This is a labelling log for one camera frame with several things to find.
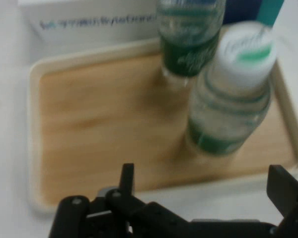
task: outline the bottle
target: bottle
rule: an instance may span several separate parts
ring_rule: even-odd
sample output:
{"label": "bottle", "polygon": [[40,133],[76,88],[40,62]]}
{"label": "bottle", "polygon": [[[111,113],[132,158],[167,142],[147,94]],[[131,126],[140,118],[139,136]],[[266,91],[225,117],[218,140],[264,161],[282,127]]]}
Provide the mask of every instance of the bottle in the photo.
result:
{"label": "bottle", "polygon": [[215,54],[226,0],[158,0],[162,72],[170,83],[190,83]]}
{"label": "bottle", "polygon": [[199,76],[190,102],[187,140],[199,151],[236,151],[264,119],[271,101],[268,75],[277,51],[270,29],[242,22],[228,29],[213,63]]}

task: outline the green label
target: green label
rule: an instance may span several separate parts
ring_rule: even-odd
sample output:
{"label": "green label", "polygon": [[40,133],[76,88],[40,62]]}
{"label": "green label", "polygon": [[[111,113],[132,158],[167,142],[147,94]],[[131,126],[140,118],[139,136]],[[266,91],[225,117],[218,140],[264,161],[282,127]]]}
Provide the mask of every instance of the green label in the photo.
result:
{"label": "green label", "polygon": [[234,152],[242,146],[245,139],[239,141],[220,140],[209,136],[199,129],[189,119],[187,133],[190,140],[201,150],[214,155],[225,155]]}
{"label": "green label", "polygon": [[196,46],[179,46],[161,36],[164,65],[174,74],[196,76],[214,56],[220,31],[210,40]]}

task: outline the bamboo surface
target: bamboo surface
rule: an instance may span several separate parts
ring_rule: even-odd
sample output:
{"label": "bamboo surface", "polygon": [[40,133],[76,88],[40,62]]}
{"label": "bamboo surface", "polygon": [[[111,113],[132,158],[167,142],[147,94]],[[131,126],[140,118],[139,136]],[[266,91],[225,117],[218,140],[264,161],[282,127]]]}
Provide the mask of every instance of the bamboo surface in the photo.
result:
{"label": "bamboo surface", "polygon": [[185,143],[189,90],[161,79],[160,55],[44,75],[39,83],[40,189],[46,204],[74,194],[93,199],[135,163],[136,190],[235,178],[290,168],[295,152],[276,98],[235,154],[197,155]]}

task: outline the white bottle cap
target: white bottle cap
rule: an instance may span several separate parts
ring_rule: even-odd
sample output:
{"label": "white bottle cap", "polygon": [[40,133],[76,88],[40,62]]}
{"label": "white bottle cap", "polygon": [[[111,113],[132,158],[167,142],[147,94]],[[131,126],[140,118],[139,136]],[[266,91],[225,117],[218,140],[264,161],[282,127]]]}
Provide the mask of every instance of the white bottle cap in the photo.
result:
{"label": "white bottle cap", "polygon": [[251,90],[263,84],[276,57],[270,28],[254,21],[238,23],[222,37],[214,73],[232,87]]}

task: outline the tray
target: tray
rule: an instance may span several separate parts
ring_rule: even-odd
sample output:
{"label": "tray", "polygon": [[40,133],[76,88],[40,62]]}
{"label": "tray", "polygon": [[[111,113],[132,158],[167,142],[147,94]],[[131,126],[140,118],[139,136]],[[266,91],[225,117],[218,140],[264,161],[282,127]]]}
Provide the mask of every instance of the tray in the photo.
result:
{"label": "tray", "polygon": [[137,191],[251,181],[270,164],[298,172],[298,121],[278,64],[272,78],[276,96],[243,147],[226,157],[197,156],[184,140],[189,90],[162,82],[158,39],[38,62],[28,87],[32,204],[54,211],[68,195],[93,199],[117,185],[130,162]]}

